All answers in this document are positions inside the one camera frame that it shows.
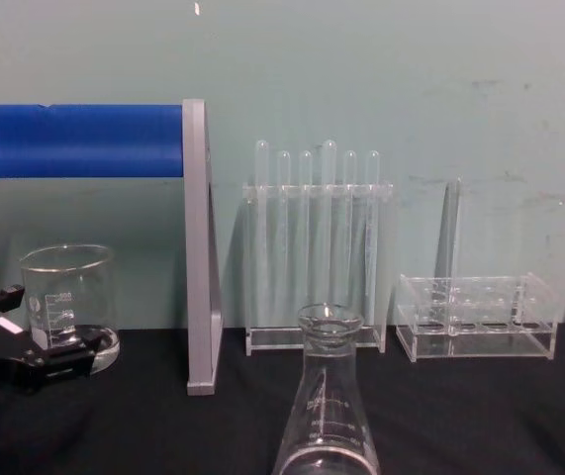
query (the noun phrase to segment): transparent plastic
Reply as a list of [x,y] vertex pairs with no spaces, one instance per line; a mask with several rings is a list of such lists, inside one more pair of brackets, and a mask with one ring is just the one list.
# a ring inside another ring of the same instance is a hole
[[304,373],[273,475],[379,475],[355,374],[363,318],[329,304],[299,314]]
[[120,352],[112,262],[108,247],[92,244],[44,247],[21,259],[32,339],[54,348],[100,330],[93,372],[106,369]]
[[389,295],[376,292],[377,262],[392,246],[386,236],[378,242],[393,225],[394,200],[379,164],[378,152],[337,153],[334,141],[297,156],[256,144],[253,184],[243,188],[247,354],[301,348],[295,315],[313,302],[360,313],[358,345],[385,350]]
[[397,297],[397,336],[411,361],[472,356],[554,357],[564,305],[533,274],[408,278]]

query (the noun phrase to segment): empty test tube rack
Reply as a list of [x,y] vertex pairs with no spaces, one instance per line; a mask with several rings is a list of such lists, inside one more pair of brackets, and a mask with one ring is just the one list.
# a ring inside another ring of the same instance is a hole
[[397,337],[412,362],[474,356],[552,359],[564,305],[543,280],[529,272],[455,275],[461,188],[456,180],[445,190],[434,277],[401,276],[393,316]]
[[358,345],[385,350],[387,312],[376,303],[389,292],[377,296],[377,254],[393,192],[379,171],[377,151],[337,154],[333,141],[298,156],[256,144],[243,187],[247,354],[302,347],[297,313],[323,302],[361,313]]

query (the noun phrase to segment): black table surface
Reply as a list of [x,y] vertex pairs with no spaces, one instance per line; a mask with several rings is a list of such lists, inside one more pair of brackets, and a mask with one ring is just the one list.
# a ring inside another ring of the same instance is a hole
[[[36,395],[0,390],[0,475],[253,474],[275,461],[302,352],[244,354],[225,330],[215,396],[188,397],[186,331],[123,331],[119,360]],[[556,357],[411,363],[363,349],[357,379],[384,475],[565,474]]]

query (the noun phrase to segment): blue cylinder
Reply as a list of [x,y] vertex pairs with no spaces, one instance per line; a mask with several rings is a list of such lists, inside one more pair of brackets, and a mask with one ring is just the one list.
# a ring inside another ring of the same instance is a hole
[[0,178],[182,177],[180,105],[0,105]]

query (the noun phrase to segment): white label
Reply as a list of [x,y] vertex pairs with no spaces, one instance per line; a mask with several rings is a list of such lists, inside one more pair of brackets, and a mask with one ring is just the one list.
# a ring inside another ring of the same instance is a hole
[[32,340],[42,349],[48,348],[47,334],[44,330],[32,327]]
[[23,331],[23,329],[21,329],[18,325],[14,322],[10,322],[5,317],[0,317],[0,326],[13,334],[18,334]]
[[38,313],[41,310],[41,303],[36,297],[29,298],[29,308],[32,312]]

